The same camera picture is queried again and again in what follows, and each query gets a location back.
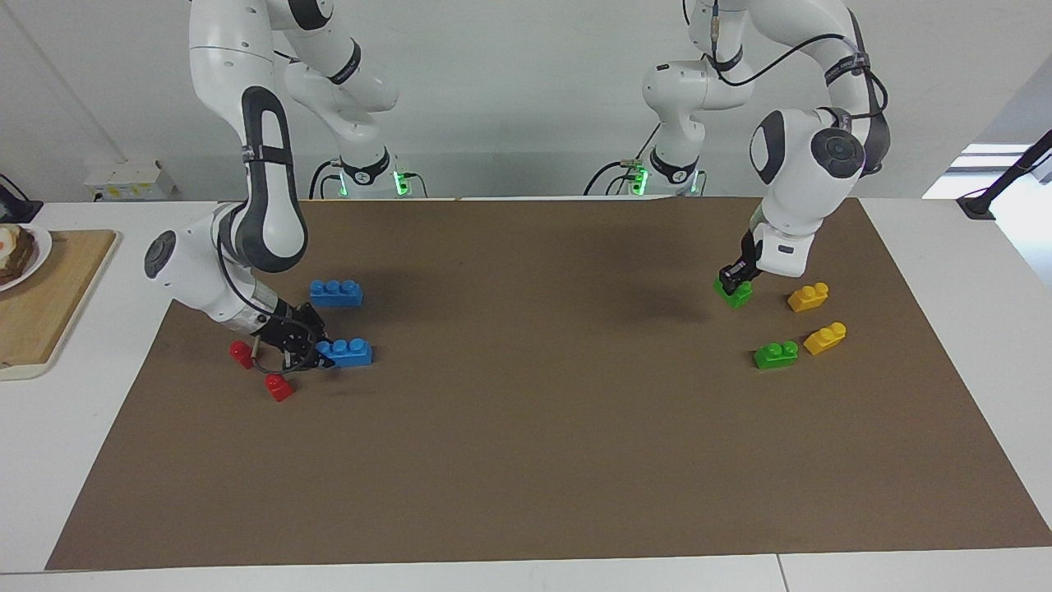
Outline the blue three-stud toy brick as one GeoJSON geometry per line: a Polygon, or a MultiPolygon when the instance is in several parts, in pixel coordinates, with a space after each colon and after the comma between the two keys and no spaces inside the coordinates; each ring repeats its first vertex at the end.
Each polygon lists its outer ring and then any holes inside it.
{"type": "Polygon", "coordinates": [[[362,338],[320,341],[316,344],[316,351],[320,356],[332,361],[337,368],[371,366],[373,361],[372,346],[362,338]]]}
{"type": "Polygon", "coordinates": [[[353,280],[313,280],[309,299],[316,308],[358,308],[363,304],[363,291],[353,280]]]}

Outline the yellow two-stud toy brick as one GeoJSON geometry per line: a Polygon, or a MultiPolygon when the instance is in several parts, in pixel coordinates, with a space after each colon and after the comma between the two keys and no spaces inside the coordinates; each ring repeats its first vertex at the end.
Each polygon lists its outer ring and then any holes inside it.
{"type": "Polygon", "coordinates": [[[823,306],[829,294],[829,285],[825,282],[816,282],[816,284],[801,286],[787,298],[787,303],[794,313],[801,313],[823,306]]]}
{"type": "Polygon", "coordinates": [[[839,345],[847,336],[847,327],[835,321],[805,338],[804,346],[812,355],[820,355],[839,345]]]}

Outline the wooden cutting board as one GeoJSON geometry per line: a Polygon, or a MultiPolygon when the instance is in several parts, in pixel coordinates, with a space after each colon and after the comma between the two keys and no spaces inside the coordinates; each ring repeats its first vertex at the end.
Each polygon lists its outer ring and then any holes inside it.
{"type": "Polygon", "coordinates": [[[49,232],[40,270],[0,293],[0,382],[48,371],[120,243],[112,229],[49,232]]]}

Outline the brown table mat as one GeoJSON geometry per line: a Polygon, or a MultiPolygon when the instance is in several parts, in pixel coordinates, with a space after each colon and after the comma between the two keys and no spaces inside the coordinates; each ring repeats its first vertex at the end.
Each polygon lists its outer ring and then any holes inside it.
{"type": "Polygon", "coordinates": [[[48,569],[1052,546],[859,202],[815,241],[822,307],[773,275],[720,299],[754,207],[305,203],[307,256],[264,281],[356,280],[321,315],[371,366],[277,402],[173,304],[48,569]]]}

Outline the bright window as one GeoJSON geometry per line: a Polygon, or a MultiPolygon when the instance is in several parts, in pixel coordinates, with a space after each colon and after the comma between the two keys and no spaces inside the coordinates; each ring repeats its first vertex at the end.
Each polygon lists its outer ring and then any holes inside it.
{"type": "Polygon", "coordinates": [[[949,168],[923,193],[925,200],[955,200],[982,192],[1015,164],[1029,145],[972,143],[951,162],[949,168]]]}

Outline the white plate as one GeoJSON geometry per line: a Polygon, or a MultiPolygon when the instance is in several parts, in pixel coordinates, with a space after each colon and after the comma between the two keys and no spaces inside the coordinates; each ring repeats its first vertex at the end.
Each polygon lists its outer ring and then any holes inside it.
{"type": "Polygon", "coordinates": [[[34,239],[36,239],[36,244],[34,246],[33,254],[31,254],[31,265],[26,267],[26,269],[24,270],[24,274],[20,277],[19,280],[14,280],[11,282],[11,284],[5,284],[3,286],[0,286],[0,293],[8,291],[9,289],[14,289],[15,286],[22,284],[22,282],[28,280],[31,275],[36,273],[37,270],[40,270],[40,267],[43,265],[43,263],[45,263],[46,260],[48,260],[53,248],[53,239],[50,232],[47,229],[43,229],[41,228],[41,226],[38,226],[36,224],[18,224],[18,225],[22,226],[22,228],[26,229],[26,231],[31,231],[31,233],[34,236],[34,239]]]}

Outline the black clamp stand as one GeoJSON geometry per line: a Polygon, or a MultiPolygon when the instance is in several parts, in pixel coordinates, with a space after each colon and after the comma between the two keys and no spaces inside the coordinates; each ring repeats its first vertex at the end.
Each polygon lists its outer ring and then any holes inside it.
{"type": "Polygon", "coordinates": [[[974,192],[959,197],[957,204],[962,213],[969,219],[996,221],[995,215],[991,212],[994,200],[1006,191],[1012,183],[1026,173],[1036,171],[1049,159],[1052,159],[1052,127],[1041,135],[1041,138],[1034,142],[1025,154],[1021,154],[1018,161],[1007,168],[994,183],[978,191],[977,197],[973,197],[974,192]]]}

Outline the toast with egg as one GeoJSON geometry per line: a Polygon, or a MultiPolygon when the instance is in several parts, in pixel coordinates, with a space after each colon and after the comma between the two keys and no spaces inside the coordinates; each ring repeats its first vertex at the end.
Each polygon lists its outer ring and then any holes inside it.
{"type": "Polygon", "coordinates": [[[31,265],[36,239],[18,224],[0,224],[0,286],[11,284],[31,265]]]}

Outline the black desk device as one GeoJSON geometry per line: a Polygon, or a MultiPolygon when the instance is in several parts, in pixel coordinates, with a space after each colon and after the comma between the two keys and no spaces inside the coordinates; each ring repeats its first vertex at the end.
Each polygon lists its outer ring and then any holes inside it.
{"type": "Polygon", "coordinates": [[[7,175],[0,173],[0,224],[29,224],[44,202],[34,200],[7,175]]]}

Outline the white wall socket box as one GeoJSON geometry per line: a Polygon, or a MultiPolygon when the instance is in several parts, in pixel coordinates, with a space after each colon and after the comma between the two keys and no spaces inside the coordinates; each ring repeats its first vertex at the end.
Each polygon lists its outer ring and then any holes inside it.
{"type": "Polygon", "coordinates": [[[83,185],[95,201],[169,200],[177,192],[170,175],[155,159],[93,169],[83,185]]]}

